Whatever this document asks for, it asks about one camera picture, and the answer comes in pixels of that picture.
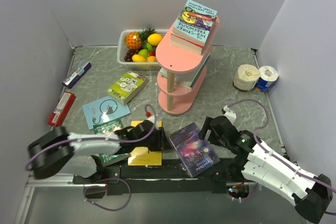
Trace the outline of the yellow lemon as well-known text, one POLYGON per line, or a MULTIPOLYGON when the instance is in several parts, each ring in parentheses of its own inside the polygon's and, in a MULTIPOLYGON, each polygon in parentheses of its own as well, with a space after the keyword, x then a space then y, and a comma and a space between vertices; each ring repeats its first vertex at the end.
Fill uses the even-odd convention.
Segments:
POLYGON ((151 46, 157 46, 162 41, 162 39, 163 39, 163 36, 161 34, 154 33, 148 37, 148 43, 151 46))

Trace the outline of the blue 143-Storey Treehouse book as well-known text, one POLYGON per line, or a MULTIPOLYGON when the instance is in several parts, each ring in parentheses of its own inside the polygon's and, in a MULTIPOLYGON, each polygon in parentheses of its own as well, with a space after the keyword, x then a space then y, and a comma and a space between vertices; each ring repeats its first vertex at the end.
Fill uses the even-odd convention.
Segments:
POLYGON ((198 47, 204 47, 216 19, 216 10, 187 0, 173 25, 171 35, 198 47))

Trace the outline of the yellow mango front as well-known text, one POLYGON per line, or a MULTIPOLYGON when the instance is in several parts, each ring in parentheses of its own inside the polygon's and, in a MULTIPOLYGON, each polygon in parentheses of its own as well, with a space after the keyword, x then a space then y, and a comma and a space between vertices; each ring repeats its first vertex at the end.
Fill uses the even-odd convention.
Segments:
POLYGON ((147 59, 143 57, 142 55, 135 54, 132 56, 133 62, 147 62, 147 59))

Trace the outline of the orange pineapple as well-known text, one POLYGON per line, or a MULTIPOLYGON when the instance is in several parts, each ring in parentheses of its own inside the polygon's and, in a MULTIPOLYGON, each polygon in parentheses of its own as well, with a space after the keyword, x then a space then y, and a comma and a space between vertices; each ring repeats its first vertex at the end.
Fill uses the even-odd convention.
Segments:
POLYGON ((124 43, 129 49, 138 50, 142 48, 143 41, 141 39, 140 32, 131 32, 124 38, 124 43))

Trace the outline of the black book on shelf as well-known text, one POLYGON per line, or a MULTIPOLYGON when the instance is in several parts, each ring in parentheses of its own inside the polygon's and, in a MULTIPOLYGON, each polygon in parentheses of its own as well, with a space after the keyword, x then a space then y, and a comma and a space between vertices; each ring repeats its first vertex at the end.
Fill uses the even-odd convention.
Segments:
POLYGON ((196 85, 196 82, 198 81, 198 79, 201 76, 201 74, 202 74, 202 72, 203 72, 204 69, 205 70, 207 69, 206 65, 204 65, 202 67, 202 69, 199 70, 199 72, 197 73, 197 75, 196 75, 195 79, 193 80, 192 84, 190 84, 189 86, 187 86, 186 84, 181 84, 181 85, 184 86, 184 87, 186 87, 186 88, 188 88, 188 89, 190 89, 190 90, 192 90, 194 88, 194 86, 196 85))

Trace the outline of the pink three-tier wooden shelf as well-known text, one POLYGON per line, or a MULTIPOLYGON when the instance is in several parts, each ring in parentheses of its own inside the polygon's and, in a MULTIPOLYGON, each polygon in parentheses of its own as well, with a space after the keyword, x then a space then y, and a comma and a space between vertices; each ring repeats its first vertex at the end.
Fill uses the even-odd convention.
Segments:
POLYGON ((166 35, 156 49, 156 59, 161 68, 167 71, 167 77, 164 78, 160 74, 157 76, 157 83, 160 88, 158 102, 160 107, 168 114, 180 115, 187 112, 206 77, 207 67, 201 71, 200 76, 196 79, 192 89, 185 88, 175 83, 176 74, 187 74, 195 70, 207 52, 212 52, 212 40, 214 39, 219 28, 220 21, 216 18, 213 29, 204 46, 201 55, 178 48, 171 45, 170 35, 172 27, 169 28, 166 35))

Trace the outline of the orange fruit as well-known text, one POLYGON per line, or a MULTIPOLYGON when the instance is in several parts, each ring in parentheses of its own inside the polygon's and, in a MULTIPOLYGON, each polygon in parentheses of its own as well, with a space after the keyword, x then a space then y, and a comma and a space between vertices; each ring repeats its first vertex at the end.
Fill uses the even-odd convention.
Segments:
POLYGON ((148 56, 146 59, 147 62, 157 62, 156 56, 148 56))

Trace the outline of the purple white toothpaste box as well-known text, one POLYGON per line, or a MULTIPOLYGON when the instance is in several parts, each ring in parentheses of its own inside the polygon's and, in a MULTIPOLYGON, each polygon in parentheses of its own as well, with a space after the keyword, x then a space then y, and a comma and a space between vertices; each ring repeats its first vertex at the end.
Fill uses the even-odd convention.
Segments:
POLYGON ((92 67, 90 61, 80 62, 75 69, 65 77, 62 81, 62 85, 68 89, 71 89, 92 67))

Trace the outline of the yellow file folder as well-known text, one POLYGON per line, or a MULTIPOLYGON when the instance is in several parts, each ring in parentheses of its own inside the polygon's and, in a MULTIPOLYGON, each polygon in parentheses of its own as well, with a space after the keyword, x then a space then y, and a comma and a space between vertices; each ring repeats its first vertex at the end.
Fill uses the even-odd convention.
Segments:
POLYGON ((162 121, 157 123, 156 140, 151 147, 136 147, 128 158, 129 166, 161 166, 162 165, 162 121))

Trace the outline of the red 13-Storey Treehouse book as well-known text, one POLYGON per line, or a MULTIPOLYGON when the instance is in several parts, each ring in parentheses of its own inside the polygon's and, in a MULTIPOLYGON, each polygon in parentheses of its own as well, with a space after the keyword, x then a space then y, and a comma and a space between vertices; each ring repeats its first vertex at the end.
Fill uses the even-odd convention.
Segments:
POLYGON ((177 36, 177 35, 175 35, 174 33, 171 33, 170 34, 170 39, 171 40, 175 40, 175 41, 179 41, 179 42, 181 42, 181 43, 192 43, 192 44, 194 44, 194 45, 197 45, 197 46, 199 46, 199 47, 204 47, 203 45, 199 45, 199 44, 197 44, 197 43, 195 43, 195 42, 192 42, 192 41, 189 41, 189 40, 187 40, 187 39, 184 39, 184 38, 182 38, 182 37, 179 37, 179 36, 177 36))

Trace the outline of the red rectangular box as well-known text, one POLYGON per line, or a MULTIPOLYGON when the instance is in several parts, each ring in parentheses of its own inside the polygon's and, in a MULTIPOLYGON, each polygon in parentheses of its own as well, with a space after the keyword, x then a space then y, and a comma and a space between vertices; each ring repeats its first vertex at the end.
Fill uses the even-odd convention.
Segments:
POLYGON ((75 99, 76 96, 73 93, 65 91, 58 101, 58 104, 56 105, 47 123, 54 127, 62 126, 75 99))

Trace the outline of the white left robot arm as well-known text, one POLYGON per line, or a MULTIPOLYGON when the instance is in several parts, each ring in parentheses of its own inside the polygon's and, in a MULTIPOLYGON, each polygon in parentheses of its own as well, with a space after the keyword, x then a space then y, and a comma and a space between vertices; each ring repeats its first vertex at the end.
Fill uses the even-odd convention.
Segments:
POLYGON ((113 128, 95 135, 55 128, 28 146, 29 161, 25 168, 33 172, 35 179, 65 173, 98 183, 106 176, 100 154, 130 154, 137 147, 146 147, 150 152, 171 148, 161 122, 149 119, 136 126, 113 128))

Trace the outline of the floral Little Women book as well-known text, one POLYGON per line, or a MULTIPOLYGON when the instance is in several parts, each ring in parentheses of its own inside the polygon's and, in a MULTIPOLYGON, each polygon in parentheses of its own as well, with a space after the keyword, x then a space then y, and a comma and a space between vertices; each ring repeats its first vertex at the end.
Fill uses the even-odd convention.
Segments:
POLYGON ((202 52, 203 52, 203 49, 204 47, 199 47, 197 45, 194 45, 192 43, 181 43, 179 41, 175 41, 175 40, 171 40, 171 45, 172 46, 175 46, 175 47, 178 47, 178 48, 181 48, 181 49, 184 49, 184 50, 187 50, 187 51, 190 51, 192 53, 195 53, 195 54, 198 54, 198 55, 201 55, 202 52))

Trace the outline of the blue wrapped toilet roll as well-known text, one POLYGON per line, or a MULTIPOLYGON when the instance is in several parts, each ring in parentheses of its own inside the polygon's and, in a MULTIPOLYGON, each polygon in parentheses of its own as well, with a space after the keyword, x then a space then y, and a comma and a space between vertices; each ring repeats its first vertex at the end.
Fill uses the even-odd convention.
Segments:
POLYGON ((268 92, 279 78, 279 73, 271 66, 259 68, 260 77, 255 85, 259 92, 268 92))

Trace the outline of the grey Great Gatsby book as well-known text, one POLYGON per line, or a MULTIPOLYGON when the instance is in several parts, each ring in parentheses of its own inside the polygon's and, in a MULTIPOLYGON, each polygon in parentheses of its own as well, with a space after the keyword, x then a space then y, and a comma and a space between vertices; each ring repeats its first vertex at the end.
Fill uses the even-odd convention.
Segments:
POLYGON ((188 73, 184 73, 184 74, 175 74, 175 82, 178 84, 186 84, 187 86, 189 86, 190 84, 192 84, 193 80, 195 79, 197 73, 199 72, 200 69, 202 69, 202 67, 204 65, 206 65, 209 57, 211 56, 211 53, 208 52, 204 57, 203 60, 201 62, 201 64, 193 71, 188 72, 188 73))

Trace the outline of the beige wrapped toilet roll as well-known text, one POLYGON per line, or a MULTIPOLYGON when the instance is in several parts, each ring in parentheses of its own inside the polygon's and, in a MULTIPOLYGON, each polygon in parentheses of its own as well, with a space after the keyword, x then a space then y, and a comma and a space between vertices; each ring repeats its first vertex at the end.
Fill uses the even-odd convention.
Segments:
POLYGON ((253 65, 240 65, 233 78, 233 86, 241 91, 250 91, 260 78, 259 69, 253 65))

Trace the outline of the purple shrink-wrapped Robinson Crusoe book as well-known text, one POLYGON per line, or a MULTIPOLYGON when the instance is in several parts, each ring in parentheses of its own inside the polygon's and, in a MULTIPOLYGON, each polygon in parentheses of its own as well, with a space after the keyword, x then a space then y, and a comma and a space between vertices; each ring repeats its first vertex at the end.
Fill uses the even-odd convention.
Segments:
POLYGON ((191 123, 169 135, 171 145, 191 178, 220 161, 213 146, 208 141, 198 138, 199 132, 197 125, 191 123))

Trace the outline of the dark red grapes bunch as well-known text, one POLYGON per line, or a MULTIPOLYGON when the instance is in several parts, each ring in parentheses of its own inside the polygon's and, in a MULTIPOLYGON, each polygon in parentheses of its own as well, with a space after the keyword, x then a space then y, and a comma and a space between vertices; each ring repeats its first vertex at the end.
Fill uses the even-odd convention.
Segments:
POLYGON ((132 56, 135 54, 138 54, 139 50, 138 49, 129 49, 124 56, 124 61, 125 62, 132 62, 132 56))

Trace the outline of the green 104-Storey Treehouse book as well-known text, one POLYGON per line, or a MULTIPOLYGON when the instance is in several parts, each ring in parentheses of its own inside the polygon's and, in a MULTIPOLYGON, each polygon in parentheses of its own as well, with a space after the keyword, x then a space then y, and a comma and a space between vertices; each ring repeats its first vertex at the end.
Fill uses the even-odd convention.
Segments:
MULTIPOLYGON (((112 120, 107 123, 102 123, 93 126, 95 134, 109 134, 111 132, 121 129, 122 124, 120 119, 112 120)), ((131 154, 130 153, 122 153, 117 155, 99 154, 98 156, 100 158, 100 161, 102 162, 103 167, 107 167, 109 165, 115 164, 119 161, 129 158, 131 154)))

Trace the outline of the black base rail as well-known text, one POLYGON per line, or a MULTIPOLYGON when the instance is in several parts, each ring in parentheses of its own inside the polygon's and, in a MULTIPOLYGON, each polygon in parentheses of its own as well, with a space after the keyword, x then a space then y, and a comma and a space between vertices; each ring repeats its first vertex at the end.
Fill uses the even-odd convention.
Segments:
POLYGON ((251 180, 229 174, 232 159, 222 158, 220 162, 191 178, 179 159, 164 159, 161 166, 129 166, 126 160, 104 168, 101 177, 88 180, 75 175, 72 183, 90 186, 100 179, 119 178, 125 180, 131 193, 197 193, 226 194, 227 188, 237 185, 244 196, 255 185, 251 180))

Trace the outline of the lime green paperback book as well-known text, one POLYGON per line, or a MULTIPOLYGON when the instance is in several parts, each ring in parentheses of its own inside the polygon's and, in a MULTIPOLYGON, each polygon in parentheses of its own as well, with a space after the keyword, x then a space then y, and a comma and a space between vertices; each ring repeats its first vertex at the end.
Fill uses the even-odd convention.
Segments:
POLYGON ((130 70, 108 87, 107 93, 126 105, 146 86, 148 81, 146 76, 130 70))

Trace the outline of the light blue cat booklet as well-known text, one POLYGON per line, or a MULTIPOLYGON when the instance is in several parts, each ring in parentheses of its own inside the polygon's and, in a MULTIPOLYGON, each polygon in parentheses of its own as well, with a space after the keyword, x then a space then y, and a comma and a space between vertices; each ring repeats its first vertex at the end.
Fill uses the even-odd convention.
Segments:
POLYGON ((123 105, 111 96, 95 100, 82 106, 88 129, 131 114, 128 105, 123 105))

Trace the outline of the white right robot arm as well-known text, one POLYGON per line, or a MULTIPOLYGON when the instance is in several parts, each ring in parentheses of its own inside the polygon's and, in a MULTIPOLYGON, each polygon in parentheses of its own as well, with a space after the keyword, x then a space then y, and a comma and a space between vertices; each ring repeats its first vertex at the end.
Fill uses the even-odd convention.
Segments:
POLYGON ((238 131, 225 116, 206 117, 198 136, 236 155, 225 172, 233 181, 251 180, 272 190, 311 223, 319 223, 327 213, 332 189, 326 175, 303 170, 252 132, 238 131))

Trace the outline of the white plastic fruit basket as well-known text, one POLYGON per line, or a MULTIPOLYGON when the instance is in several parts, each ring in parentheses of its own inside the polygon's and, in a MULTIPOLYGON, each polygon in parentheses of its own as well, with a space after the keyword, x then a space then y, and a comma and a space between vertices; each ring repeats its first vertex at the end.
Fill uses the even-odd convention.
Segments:
POLYGON ((130 33, 141 32, 140 29, 124 30, 120 34, 118 48, 117 48, 117 62, 129 70, 160 70, 161 66, 158 62, 133 62, 132 56, 144 49, 130 49, 125 43, 125 37, 130 33))

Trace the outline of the green pear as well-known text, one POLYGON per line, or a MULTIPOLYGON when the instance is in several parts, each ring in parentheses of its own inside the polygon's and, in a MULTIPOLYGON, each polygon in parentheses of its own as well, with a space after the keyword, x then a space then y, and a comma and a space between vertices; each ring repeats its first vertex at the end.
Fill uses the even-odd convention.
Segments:
POLYGON ((142 49, 138 54, 146 59, 149 56, 149 51, 147 49, 142 49))

